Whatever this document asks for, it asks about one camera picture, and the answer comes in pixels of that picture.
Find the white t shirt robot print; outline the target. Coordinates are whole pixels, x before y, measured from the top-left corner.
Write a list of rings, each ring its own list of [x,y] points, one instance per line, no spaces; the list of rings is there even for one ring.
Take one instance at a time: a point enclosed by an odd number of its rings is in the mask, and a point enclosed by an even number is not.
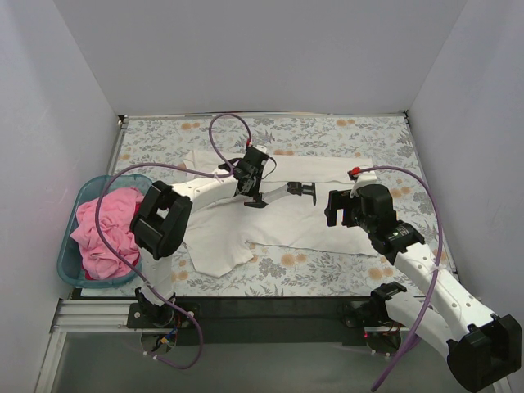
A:
[[[314,183],[317,196],[285,196],[263,209],[246,207],[241,196],[226,198],[191,214],[184,242],[196,271],[221,277],[251,259],[251,243],[375,256],[362,229],[329,227],[324,215],[328,193],[352,187],[348,171],[372,164],[369,158],[276,156],[262,191],[298,181]]]

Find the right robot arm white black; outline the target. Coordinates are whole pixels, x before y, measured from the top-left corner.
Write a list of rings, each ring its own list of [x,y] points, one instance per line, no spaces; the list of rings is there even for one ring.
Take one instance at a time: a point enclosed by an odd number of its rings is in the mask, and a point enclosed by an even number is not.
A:
[[[372,247],[424,293],[431,303],[409,295],[397,282],[371,295],[370,314],[380,325],[398,322],[415,332],[446,361],[467,391],[483,388],[522,366],[522,328],[511,315],[498,316],[446,269],[439,269],[423,236],[397,218],[389,190],[370,184],[355,191],[331,191],[324,211],[328,226],[359,227]]]

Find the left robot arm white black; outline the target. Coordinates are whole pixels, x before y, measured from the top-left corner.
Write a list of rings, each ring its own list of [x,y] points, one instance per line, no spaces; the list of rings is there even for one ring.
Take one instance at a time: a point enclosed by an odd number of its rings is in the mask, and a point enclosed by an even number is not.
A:
[[[261,200],[260,184],[270,156],[263,147],[249,146],[244,156],[225,161],[209,174],[195,170],[194,179],[169,185],[153,183],[130,229],[145,263],[146,283],[135,291],[140,312],[154,326],[168,326],[174,307],[171,281],[172,254],[182,245],[192,213],[217,201],[242,195]]]

